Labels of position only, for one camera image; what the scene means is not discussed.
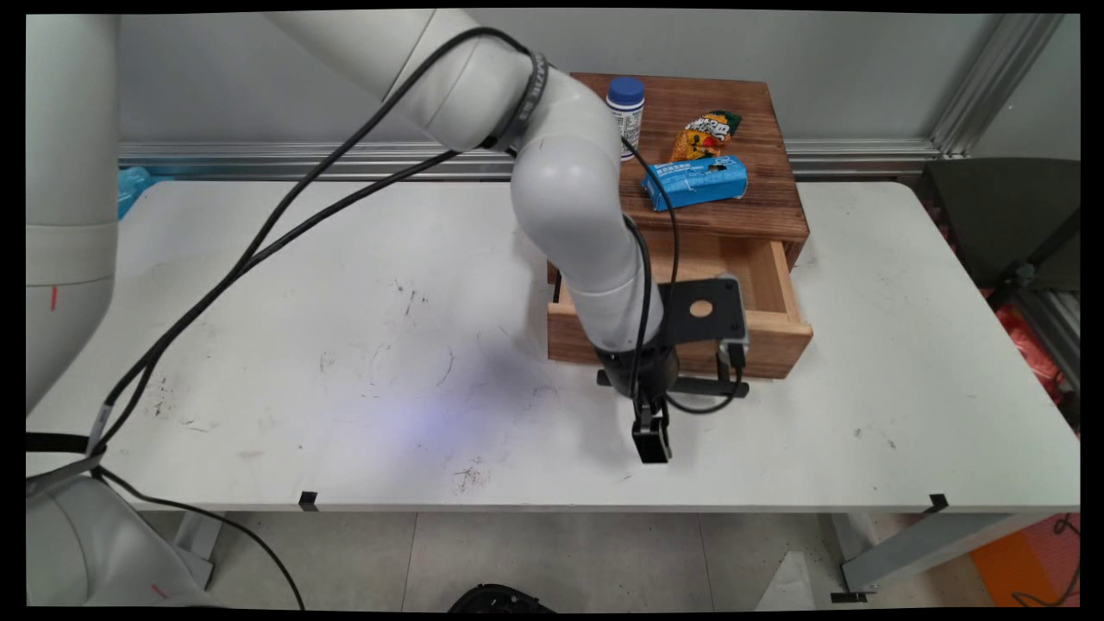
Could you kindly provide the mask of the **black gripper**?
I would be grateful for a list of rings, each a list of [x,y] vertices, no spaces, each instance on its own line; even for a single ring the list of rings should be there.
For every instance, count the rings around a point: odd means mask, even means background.
[[[677,382],[680,362],[675,346],[652,339],[645,343],[643,351],[606,351],[596,349],[602,364],[601,386],[611,386],[615,392],[631,398],[634,421],[631,441],[643,462],[668,463],[673,457],[668,427],[670,415],[664,397]]]

